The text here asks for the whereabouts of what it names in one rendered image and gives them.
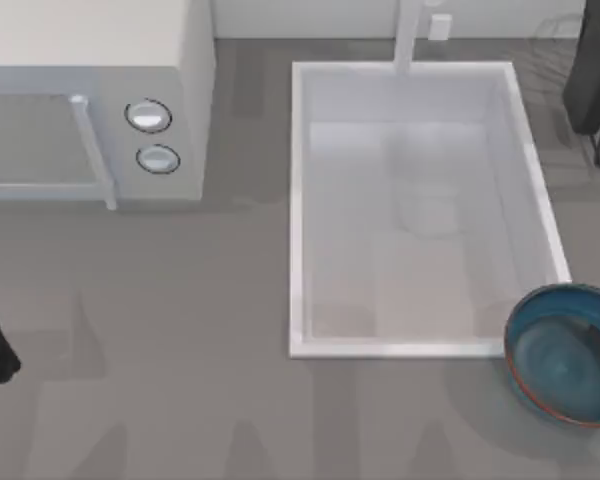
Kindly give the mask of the small microwave knob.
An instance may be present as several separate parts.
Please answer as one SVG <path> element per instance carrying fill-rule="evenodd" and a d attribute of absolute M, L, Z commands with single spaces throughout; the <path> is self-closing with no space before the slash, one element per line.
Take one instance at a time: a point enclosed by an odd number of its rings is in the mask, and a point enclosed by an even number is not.
<path fill-rule="evenodd" d="M 144 171 L 153 175 L 169 175 L 181 165 L 181 159 L 177 152 L 161 144 L 139 149 L 135 159 Z"/>

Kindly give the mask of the white sink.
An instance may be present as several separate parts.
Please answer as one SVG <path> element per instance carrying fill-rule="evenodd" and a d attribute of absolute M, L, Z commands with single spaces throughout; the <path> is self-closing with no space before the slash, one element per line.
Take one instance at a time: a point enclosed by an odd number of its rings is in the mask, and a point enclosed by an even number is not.
<path fill-rule="evenodd" d="M 296 62 L 293 358 L 489 358 L 571 279 L 514 66 Z"/>

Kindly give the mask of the tall white tap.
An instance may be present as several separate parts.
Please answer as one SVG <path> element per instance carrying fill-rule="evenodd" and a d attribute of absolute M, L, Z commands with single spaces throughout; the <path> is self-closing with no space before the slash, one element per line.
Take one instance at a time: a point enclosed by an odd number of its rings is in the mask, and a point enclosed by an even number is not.
<path fill-rule="evenodd" d="M 398 0 L 393 66 L 398 76 L 406 76 L 413 59 L 413 50 L 422 12 L 446 0 Z"/>

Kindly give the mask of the blue bowl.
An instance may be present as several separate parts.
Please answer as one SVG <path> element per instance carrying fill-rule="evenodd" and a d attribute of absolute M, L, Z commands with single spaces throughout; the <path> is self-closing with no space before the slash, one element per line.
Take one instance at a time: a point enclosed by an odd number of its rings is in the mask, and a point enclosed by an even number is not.
<path fill-rule="evenodd" d="M 513 390 L 541 416 L 600 428 L 600 288 L 555 283 L 509 315 L 504 358 Z"/>

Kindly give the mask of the white wall outlet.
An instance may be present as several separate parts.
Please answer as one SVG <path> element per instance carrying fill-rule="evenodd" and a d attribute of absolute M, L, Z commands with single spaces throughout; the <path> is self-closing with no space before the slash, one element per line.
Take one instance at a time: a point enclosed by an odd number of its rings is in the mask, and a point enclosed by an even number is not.
<path fill-rule="evenodd" d="M 430 19 L 429 41 L 446 41 L 450 38 L 453 17 L 450 14 L 434 14 Z"/>

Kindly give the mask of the large microwave knob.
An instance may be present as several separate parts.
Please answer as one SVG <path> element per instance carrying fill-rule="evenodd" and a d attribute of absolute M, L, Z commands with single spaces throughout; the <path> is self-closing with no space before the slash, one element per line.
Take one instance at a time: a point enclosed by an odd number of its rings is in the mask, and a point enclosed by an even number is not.
<path fill-rule="evenodd" d="M 144 99 L 125 106 L 124 117 L 129 125 L 146 134 L 156 134 L 167 130 L 173 115 L 169 108 L 158 100 Z"/>

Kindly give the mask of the pale microwave oven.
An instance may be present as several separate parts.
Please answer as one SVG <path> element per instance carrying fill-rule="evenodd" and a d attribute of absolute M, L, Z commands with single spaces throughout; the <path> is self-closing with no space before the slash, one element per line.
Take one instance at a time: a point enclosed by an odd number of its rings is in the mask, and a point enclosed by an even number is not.
<path fill-rule="evenodd" d="M 101 201 L 68 98 L 84 95 L 101 152 L 127 202 L 198 201 L 216 56 L 209 0 L 0 0 L 0 201 Z M 170 127 L 132 128 L 125 106 L 166 105 Z M 169 175 L 135 159 L 161 144 Z"/>

